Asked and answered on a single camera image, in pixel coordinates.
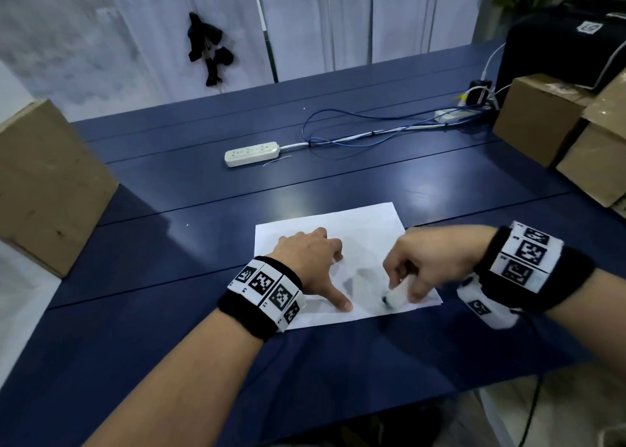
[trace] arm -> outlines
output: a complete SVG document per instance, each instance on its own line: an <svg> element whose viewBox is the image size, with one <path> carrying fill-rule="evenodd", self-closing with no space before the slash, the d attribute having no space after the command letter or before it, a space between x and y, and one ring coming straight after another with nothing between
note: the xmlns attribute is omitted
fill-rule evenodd
<svg viewBox="0 0 626 447"><path fill-rule="evenodd" d="M496 231L480 225L408 230L383 263L390 287L406 277L411 265L418 268L409 288L411 301L420 300L432 287L464 279L483 258ZM546 314L626 378L625 280L596 269L579 290Z"/></svg>
<svg viewBox="0 0 626 447"><path fill-rule="evenodd" d="M304 293L326 297L338 309L352 304L329 276L341 259L341 241L326 230L282 237L268 256L291 268ZM235 319L209 314L156 365L98 427L85 447L213 445L263 341Z"/></svg>

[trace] blue table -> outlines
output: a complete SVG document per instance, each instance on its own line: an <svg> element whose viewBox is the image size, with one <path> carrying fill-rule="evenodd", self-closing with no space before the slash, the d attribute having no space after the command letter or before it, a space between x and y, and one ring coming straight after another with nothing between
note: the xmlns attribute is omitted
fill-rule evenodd
<svg viewBox="0 0 626 447"><path fill-rule="evenodd" d="M0 443L80 445L253 256L256 224L394 202L405 227L518 219L583 247L621 276L626 225L491 134L406 134L367 150L295 151L227 168L229 149L297 142L324 107L391 115L449 106L497 47L472 45L76 124L122 186L0 391ZM381 127L319 115L329 137ZM262 349L221 445L333 421L588 359L540 319L492 331L442 306L276 336Z"/></svg>

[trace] wristband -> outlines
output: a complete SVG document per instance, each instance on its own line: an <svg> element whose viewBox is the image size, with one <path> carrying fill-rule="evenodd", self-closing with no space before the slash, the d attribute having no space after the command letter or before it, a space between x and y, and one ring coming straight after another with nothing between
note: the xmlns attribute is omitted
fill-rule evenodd
<svg viewBox="0 0 626 447"><path fill-rule="evenodd" d="M217 307L263 341L285 332L306 304L300 278L268 256L256 256L228 288Z"/></svg>
<svg viewBox="0 0 626 447"><path fill-rule="evenodd" d="M594 270L586 254L519 222L500 227L474 268L489 299L540 312L566 300Z"/></svg>

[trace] person's right arm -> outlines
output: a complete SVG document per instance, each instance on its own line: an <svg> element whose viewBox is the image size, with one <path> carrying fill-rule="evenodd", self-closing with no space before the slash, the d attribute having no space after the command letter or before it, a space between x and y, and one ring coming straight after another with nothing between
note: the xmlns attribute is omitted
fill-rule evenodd
<svg viewBox="0 0 626 447"><path fill-rule="evenodd" d="M383 266L394 288L408 267L418 269L411 301L432 287L464 279L483 258L496 229L457 225L410 229L398 238ZM546 314L626 378L626 281L596 269L585 284Z"/></svg>

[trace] forearm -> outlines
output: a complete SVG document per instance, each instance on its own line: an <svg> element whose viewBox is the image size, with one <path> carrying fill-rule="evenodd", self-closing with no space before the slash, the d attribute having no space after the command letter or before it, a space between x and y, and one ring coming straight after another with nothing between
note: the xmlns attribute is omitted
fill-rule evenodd
<svg viewBox="0 0 626 447"><path fill-rule="evenodd" d="M262 344L216 309L137 385L85 446L214 444Z"/></svg>
<svg viewBox="0 0 626 447"><path fill-rule="evenodd" d="M626 281L596 269L568 299L547 312L626 378Z"/></svg>

